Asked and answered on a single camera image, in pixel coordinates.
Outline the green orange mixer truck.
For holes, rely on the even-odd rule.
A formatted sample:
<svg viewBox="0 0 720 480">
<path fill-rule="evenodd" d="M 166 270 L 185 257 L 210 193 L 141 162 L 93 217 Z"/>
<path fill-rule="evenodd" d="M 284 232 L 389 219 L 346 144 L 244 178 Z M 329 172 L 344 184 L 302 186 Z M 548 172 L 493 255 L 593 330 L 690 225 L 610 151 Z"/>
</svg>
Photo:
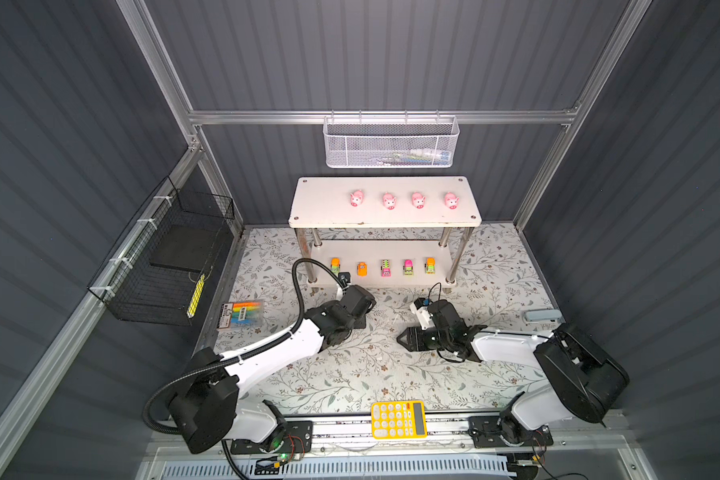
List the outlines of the green orange mixer truck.
<svg viewBox="0 0 720 480">
<path fill-rule="evenodd" d="M 340 259 L 336 257 L 332 258 L 330 268 L 334 275 L 339 275 L 341 269 Z"/>
</svg>

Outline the pink green toy truck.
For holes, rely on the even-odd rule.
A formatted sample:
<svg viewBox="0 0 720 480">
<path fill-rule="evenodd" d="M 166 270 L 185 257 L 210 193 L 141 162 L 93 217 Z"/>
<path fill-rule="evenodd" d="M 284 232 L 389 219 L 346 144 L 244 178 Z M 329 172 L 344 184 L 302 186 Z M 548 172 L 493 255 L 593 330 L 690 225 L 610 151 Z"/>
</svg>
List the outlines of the pink green toy truck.
<svg viewBox="0 0 720 480">
<path fill-rule="evenodd" d="M 388 259 L 383 259 L 381 261 L 381 276 L 382 277 L 390 277 L 391 276 L 391 264 Z"/>
</svg>

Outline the green orange toy truck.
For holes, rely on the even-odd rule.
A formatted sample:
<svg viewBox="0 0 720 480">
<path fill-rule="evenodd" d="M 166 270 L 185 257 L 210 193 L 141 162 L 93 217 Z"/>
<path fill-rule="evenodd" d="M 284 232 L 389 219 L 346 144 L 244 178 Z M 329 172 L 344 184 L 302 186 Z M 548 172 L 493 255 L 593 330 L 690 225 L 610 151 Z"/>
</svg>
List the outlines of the green orange toy truck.
<svg viewBox="0 0 720 480">
<path fill-rule="evenodd" d="M 436 260 L 433 257 L 427 257 L 425 260 L 425 273 L 433 275 L 436 273 Z"/>
</svg>

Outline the green pink mixer truck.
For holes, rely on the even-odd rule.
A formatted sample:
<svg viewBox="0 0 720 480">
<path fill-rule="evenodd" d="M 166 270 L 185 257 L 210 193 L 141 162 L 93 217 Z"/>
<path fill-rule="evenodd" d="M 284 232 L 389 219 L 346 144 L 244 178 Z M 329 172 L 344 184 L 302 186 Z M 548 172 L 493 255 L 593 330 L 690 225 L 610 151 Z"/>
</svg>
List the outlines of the green pink mixer truck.
<svg viewBox="0 0 720 480">
<path fill-rule="evenodd" d="M 411 276 L 414 274 L 414 264 L 411 259 L 405 259 L 403 264 L 403 274 Z"/>
</svg>

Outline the pink pig toy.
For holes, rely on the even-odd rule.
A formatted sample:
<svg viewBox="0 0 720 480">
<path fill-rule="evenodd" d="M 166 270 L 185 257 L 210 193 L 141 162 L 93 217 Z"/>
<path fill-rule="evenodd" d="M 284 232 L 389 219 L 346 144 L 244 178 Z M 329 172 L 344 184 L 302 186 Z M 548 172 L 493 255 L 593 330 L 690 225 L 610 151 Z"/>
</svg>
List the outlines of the pink pig toy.
<svg viewBox="0 0 720 480">
<path fill-rule="evenodd" d="M 352 207 L 359 207 L 364 202 L 364 192 L 362 190 L 356 190 L 350 194 L 350 205 Z"/>
<path fill-rule="evenodd" d="M 453 192 L 447 192 L 444 196 L 444 204 L 448 209 L 455 210 L 458 208 L 460 198 Z"/>
<path fill-rule="evenodd" d="M 391 193 L 385 193 L 382 197 L 383 206 L 387 210 L 394 210 L 397 203 L 397 198 Z"/>
<path fill-rule="evenodd" d="M 411 202 L 416 209 L 423 209 L 426 203 L 426 197 L 420 192 L 414 192 L 411 195 Z"/>
</svg>

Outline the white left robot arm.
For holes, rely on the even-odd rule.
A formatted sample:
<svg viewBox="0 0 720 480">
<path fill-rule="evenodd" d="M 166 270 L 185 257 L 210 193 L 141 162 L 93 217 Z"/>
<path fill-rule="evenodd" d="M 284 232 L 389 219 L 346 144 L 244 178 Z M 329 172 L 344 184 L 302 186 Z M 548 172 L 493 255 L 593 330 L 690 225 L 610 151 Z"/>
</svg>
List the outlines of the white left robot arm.
<svg viewBox="0 0 720 480">
<path fill-rule="evenodd" d="M 244 439 L 273 449 L 285 422 L 271 403 L 243 399 L 254 386 L 288 365 L 337 346 L 376 306 L 366 289 L 351 285 L 338 300 L 301 310 L 289 328 L 237 351 L 205 349 L 195 366 L 167 388 L 168 409 L 193 454 L 225 439 Z"/>
</svg>

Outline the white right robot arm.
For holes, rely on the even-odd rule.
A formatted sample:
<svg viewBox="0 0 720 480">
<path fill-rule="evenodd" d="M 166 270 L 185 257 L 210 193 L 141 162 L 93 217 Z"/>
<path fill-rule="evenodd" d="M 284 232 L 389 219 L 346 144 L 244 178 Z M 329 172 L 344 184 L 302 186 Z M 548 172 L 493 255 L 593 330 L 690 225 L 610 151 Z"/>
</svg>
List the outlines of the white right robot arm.
<svg viewBox="0 0 720 480">
<path fill-rule="evenodd" d="M 495 421 L 472 425 L 474 440 L 493 437 L 508 446 L 541 446 L 553 422 L 575 417 L 601 424 L 630 382 L 611 355 L 570 323 L 540 332 L 469 325 L 451 302 L 423 297 L 411 311 L 419 324 L 396 338 L 410 352 L 447 352 L 450 363 L 507 362 L 543 373 L 540 386 L 516 394 Z"/>
</svg>

